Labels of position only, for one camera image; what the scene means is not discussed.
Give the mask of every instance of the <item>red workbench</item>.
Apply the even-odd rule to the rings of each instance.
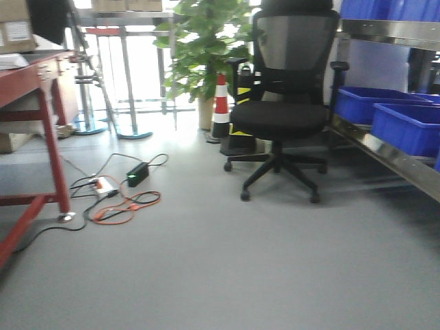
[[[58,153],[57,135],[52,119],[52,99],[59,124],[66,124],[78,112],[76,101],[72,100],[75,98],[73,77],[76,73],[76,65],[72,63],[75,53],[71,51],[35,51],[24,57],[30,63],[29,66],[0,71],[0,121],[42,121],[55,192],[0,196],[0,206],[29,205],[6,238],[0,242],[0,269],[46,203],[58,203],[61,216],[68,215],[70,209],[68,189]],[[31,92],[37,94],[39,110],[1,110],[2,107]]]

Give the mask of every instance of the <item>metal shelf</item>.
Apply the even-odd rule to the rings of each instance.
[[[343,19],[338,37],[437,51],[440,50],[440,23]]]
[[[440,173],[368,131],[334,115],[331,130],[387,166],[433,199],[440,201]]]

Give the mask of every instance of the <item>chair base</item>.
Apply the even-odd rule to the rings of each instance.
[[[226,172],[232,170],[232,162],[264,162],[243,184],[241,192],[241,200],[249,201],[249,186],[262,177],[271,169],[275,173],[279,173],[282,168],[287,170],[296,179],[301,181],[311,189],[311,203],[319,203],[320,195],[318,194],[318,186],[311,181],[296,165],[297,164],[318,164],[318,172],[327,173],[327,161],[316,157],[305,157],[299,155],[288,155],[283,153],[283,147],[280,142],[273,142],[270,153],[258,153],[253,155],[237,155],[228,157],[223,169]]]

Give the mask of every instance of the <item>blue plastic bin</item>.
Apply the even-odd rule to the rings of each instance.
[[[370,0],[367,7],[367,19],[388,19],[393,0]]]
[[[371,134],[403,152],[436,157],[440,147],[440,106],[375,104]]]
[[[394,0],[344,0],[340,15],[343,19],[388,19]]]
[[[437,162],[434,165],[434,169],[437,170],[437,172],[440,172],[440,151],[439,155],[437,156]]]
[[[440,95],[439,94],[422,94],[422,93],[411,93],[412,95],[419,96],[426,100],[432,101],[433,105],[440,105]]]
[[[375,103],[430,105],[432,101],[393,89],[343,86],[339,89],[335,113],[355,124],[371,125],[376,112]]]
[[[361,19],[366,7],[363,0],[344,0],[341,5],[340,16],[343,19]]]
[[[422,21],[440,21],[440,0],[429,0],[425,6]]]
[[[436,0],[393,0],[388,19],[391,21],[423,21],[426,6]]]

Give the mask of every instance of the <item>traffic cone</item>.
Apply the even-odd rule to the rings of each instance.
[[[229,134],[229,108],[228,88],[226,87],[226,76],[218,75],[217,87],[215,89],[215,110],[212,117],[211,132],[206,138],[208,143],[220,143],[222,138]]]

